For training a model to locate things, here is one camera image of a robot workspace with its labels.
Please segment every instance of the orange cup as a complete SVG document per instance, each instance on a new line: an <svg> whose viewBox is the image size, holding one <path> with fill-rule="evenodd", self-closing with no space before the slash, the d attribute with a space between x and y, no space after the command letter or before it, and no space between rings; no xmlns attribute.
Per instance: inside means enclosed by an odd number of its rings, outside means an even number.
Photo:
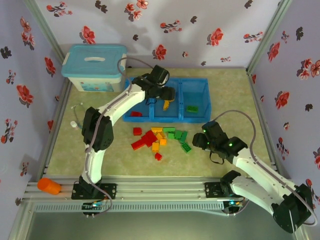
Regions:
<svg viewBox="0 0 320 240"><path fill-rule="evenodd" d="M57 195L61 191L60 184L46 177L41 178L38 181L37 187L39 190L46 192L48 194L53 194L53 195Z"/></svg>

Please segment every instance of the gray cable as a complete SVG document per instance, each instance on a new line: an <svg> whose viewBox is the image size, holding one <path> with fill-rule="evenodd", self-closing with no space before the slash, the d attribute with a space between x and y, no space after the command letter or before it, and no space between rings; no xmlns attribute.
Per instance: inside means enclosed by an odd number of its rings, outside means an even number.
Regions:
<svg viewBox="0 0 320 240"><path fill-rule="evenodd" d="M102 190L100 187L98 187L96 184L94 184L94 183L92 182L92 180L91 180L91 178L90 178L90 176L89 176L89 166L88 166L89 155L90 155L90 152L91 152L91 150L92 150L92 146L93 146L93 144L94 144L94 142L95 142L95 140L96 140L97 133L98 133L98 128L99 128L99 125L100 125L100 122L101 122L102 117L105 115L105 113L106 113L113 105L115 105L116 103L118 103L119 101L121 101L123 98L125 98L125 97L130 93L130 91L131 91L132 83L131 83L130 79L127 78L126 74L125 74L123 71L121 71L121 69L120 69L120 67L119 67L119 63L120 63L122 60L124 60L124 59L136 60L136 61L138 61L138 62L141 62L141 63L147 65L147 66L150 67L150 68L153 68L150 64L148 64L148 63L146 63L146 62L144 62L144 61L142 61L142 60L140 60L140 59L137 59L137 58L134 58L134 57L129 57L129 56L120 58L119 61L118 61L117 64L116 64L116 67L117 67L119 73L121 73L121 75L124 76L124 79L129 80L128 90L125 91L124 94L123 94L121 97L119 97L117 100L115 100L115 101L112 102L110 105L108 105L108 106L103 110L103 112L100 114L98 120L96 121L94 133L93 133L93 136L92 136L92 140L91 140L91 142L90 142L90 144L89 144L89 147L88 147L87 149L85 149L85 151L84 151L84 152L86 153L85 163L84 163L84 171L85 171L85 175L86 175L89 183L90 183L94 188L96 188L97 190L99 190L100 192L102 192L102 193L110 200L110 206L109 206L107 209L105 209L104 211L101 211L101 212L99 212L99 213L96 213L95 215L99 215L99 214L103 214L103 213L108 212L108 211L112 208L113 203L112 203L112 198L111 198L111 196L110 196L106 191Z"/></svg>
<svg viewBox="0 0 320 240"><path fill-rule="evenodd" d="M293 193L293 195L295 195L302 203L303 205L308 209L308 211L311 213L311 215L313 216L314 218L314 222L313 223L307 223L305 222L304 225L308 225L308 226L316 226L318 224L318 218L317 218L317 215L315 214L314 210L306 203L306 201L298 194L296 193L291 187L287 186L285 182L283 182L280 178L278 178L276 175L273 174L272 171L270 171L268 168L266 168L265 166L263 166L255 157L255 154L254 154L254 150L253 150L253 145L254 145L254 141L256 140L256 136L257 136L257 130L256 130L256 126L255 126L255 123L254 121L251 119L251 117L249 117L249 115L247 115L246 113L244 113L243 111L240 111L240 110L235 110L235 109L232 109L232 110L227 110L223 113L221 113L220 115L218 115L215 119L213 119L213 121L216 121L218 118L220 118L222 115L226 114L226 113L230 113L230 112L236 112L236 113L240 113L244 116L246 116L247 119L249 119L249 121L251 122L251 125L252 125L252 128L253 128L253 137L252 137L252 140L251 140L251 143L250 143L250 153L251 153L251 156L253 158L253 160L256 162L256 164L258 166L260 166L263 170L265 170L268 174L270 174L274 179L276 179L280 184L282 184L283 187L285 187L286 189L288 189L291 193ZM239 212L242 212L244 210L244 208L247 206L247 204L245 206L243 206L241 208Z"/></svg>

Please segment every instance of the metal frame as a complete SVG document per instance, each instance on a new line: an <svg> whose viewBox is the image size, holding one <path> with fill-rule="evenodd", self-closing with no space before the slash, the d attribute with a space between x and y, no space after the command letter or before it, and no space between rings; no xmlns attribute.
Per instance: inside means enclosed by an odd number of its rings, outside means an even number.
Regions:
<svg viewBox="0 0 320 240"><path fill-rule="evenodd" d="M60 62L64 60L64 54L59 47L53 33L44 19L38 5L34 0L24 0L25 4L35 17L39 27L52 46ZM292 0L283 0L278 7L274 17L268 27L268 30L255 52L247 68L249 84L256 106L259 121L261 123L264 140L271 160L273 169L277 169L277 155L273 147L269 129L264 121L264 114L260 102L252 85L251 72L257 65L261 55L269 44L276 28L282 20L286 10ZM59 128L68 102L71 82L66 80L63 86L62 98L60 100L57 114L54 119L55 126L49 137L48 144L42 156L41 166L37 179L46 175L46 170L54 149L58 136ZM50 177L62 185L62 193L54 196L43 193L38 190L35 182L30 182L23 196L23 204L15 218L9 240L25 240L28 236L28 229L32 224L33 213L36 212L83 212L79 207L84 201L70 199L72 186L77 177ZM239 200L239 198L211 198L207 199L205 194L205 182L219 182L217 178L209 177L121 177L121 176L103 176L103 183L117 183L117 195L112 211L202 211L210 213L212 210L222 210L223 201Z"/></svg>

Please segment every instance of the floral wallpaper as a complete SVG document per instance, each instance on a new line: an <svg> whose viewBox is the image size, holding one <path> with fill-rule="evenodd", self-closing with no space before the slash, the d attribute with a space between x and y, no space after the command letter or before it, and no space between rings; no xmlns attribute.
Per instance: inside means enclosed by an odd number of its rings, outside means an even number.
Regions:
<svg viewBox="0 0 320 240"><path fill-rule="evenodd" d="M73 44L116 43L150 64L181 68L247 67L280 2L34 1L65 54Z"/></svg>
<svg viewBox="0 0 320 240"><path fill-rule="evenodd" d="M27 183L37 176L65 79L20 0L1 1L0 15L0 239L6 240Z"/></svg>
<svg viewBox="0 0 320 240"><path fill-rule="evenodd" d="M279 163L297 185L310 187L318 216L320 31L315 29L319 29L319 8L318 0L293 1L252 73ZM310 239L319 239L320 226L310 229L314 232Z"/></svg>

